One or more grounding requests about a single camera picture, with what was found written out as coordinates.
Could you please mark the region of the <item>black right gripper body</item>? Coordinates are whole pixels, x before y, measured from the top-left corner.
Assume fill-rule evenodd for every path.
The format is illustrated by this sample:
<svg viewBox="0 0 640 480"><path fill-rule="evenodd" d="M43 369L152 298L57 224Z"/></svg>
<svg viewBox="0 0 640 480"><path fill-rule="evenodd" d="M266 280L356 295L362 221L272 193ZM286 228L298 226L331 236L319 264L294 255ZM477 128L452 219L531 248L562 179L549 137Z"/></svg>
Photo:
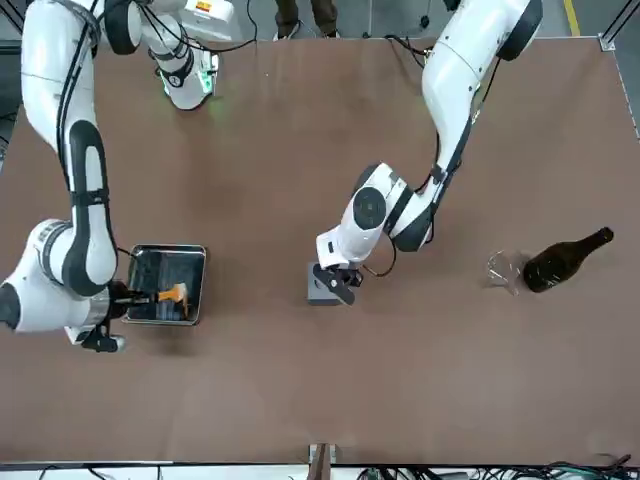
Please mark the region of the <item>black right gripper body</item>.
<svg viewBox="0 0 640 480"><path fill-rule="evenodd" d="M123 317L128 310L128 300L130 292L126 284L122 281L111 281L108 285L109 308L108 318L119 319Z"/></svg>

